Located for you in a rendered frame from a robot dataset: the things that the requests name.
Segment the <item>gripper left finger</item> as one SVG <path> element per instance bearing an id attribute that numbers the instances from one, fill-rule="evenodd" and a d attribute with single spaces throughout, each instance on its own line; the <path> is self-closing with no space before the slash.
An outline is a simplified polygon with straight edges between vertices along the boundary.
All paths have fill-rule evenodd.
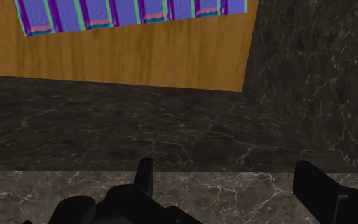
<path id="1" fill-rule="evenodd" d="M 58 203 L 48 224 L 202 224 L 176 206 L 152 199 L 153 159 L 139 161 L 132 184 L 110 188 L 104 199 L 72 196 Z"/>

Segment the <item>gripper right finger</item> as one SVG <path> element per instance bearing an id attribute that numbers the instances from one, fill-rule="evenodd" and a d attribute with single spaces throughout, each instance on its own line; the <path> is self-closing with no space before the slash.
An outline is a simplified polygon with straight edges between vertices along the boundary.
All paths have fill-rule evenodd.
<path id="1" fill-rule="evenodd" d="M 293 194 L 320 224 L 358 224 L 358 189 L 340 185 L 308 161 L 296 162 Z"/>

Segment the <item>purple patterned robot stand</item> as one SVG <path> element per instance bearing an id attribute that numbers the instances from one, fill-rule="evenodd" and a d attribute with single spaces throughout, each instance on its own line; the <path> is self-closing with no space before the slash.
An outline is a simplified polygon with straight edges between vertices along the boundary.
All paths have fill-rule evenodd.
<path id="1" fill-rule="evenodd" d="M 25 36 L 247 13 L 249 0 L 13 0 Z"/>

